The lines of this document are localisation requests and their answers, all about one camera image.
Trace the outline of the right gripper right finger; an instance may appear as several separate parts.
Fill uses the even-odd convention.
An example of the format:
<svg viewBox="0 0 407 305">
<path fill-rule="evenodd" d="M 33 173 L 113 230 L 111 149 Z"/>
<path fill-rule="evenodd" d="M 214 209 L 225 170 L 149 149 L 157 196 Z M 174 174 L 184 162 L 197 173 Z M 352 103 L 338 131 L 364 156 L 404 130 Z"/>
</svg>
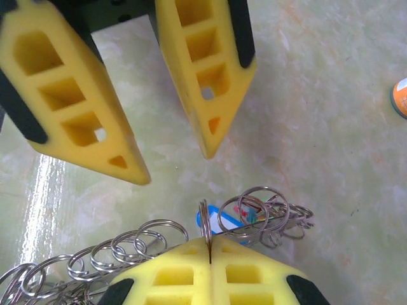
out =
<svg viewBox="0 0 407 305">
<path fill-rule="evenodd" d="M 329 304 L 302 271 L 227 238 L 212 244 L 214 304 Z"/>
</svg>

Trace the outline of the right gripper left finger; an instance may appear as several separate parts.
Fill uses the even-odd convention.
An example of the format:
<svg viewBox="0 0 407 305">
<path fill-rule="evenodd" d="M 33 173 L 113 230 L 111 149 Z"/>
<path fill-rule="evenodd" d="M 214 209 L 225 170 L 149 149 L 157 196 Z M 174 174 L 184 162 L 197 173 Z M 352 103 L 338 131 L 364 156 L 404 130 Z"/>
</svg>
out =
<svg viewBox="0 0 407 305">
<path fill-rule="evenodd" d="M 195 238 L 120 273 L 99 304 L 210 304 L 205 239 Z"/>
</svg>

